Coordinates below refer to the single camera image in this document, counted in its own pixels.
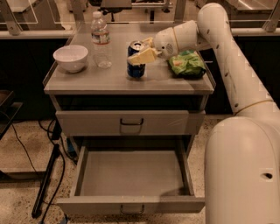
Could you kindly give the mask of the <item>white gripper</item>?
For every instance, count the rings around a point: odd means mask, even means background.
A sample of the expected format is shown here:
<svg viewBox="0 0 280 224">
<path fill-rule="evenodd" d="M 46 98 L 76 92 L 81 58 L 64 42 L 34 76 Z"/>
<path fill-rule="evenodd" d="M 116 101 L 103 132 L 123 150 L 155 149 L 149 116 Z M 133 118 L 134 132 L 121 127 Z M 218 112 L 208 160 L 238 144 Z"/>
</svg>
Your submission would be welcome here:
<svg viewBox="0 0 280 224">
<path fill-rule="evenodd" d="M 158 55 L 164 59 L 178 55 L 183 50 L 193 50 L 198 44 L 198 26 L 191 20 L 183 24 L 164 29 L 152 37 L 143 39 L 148 48 L 127 58 L 132 66 L 154 62 Z"/>
</svg>

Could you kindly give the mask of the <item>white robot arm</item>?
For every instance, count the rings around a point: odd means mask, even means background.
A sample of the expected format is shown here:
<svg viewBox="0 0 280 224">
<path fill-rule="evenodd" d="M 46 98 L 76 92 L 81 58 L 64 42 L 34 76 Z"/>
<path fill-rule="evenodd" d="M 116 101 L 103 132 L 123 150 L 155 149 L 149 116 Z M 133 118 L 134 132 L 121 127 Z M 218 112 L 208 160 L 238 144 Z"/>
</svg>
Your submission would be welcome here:
<svg viewBox="0 0 280 224">
<path fill-rule="evenodd" d="M 196 20 L 147 38 L 135 66 L 186 49 L 213 49 L 234 114 L 211 131 L 205 149 L 206 224 L 280 224 L 280 109 L 236 44 L 228 14 L 204 5 Z"/>
</svg>

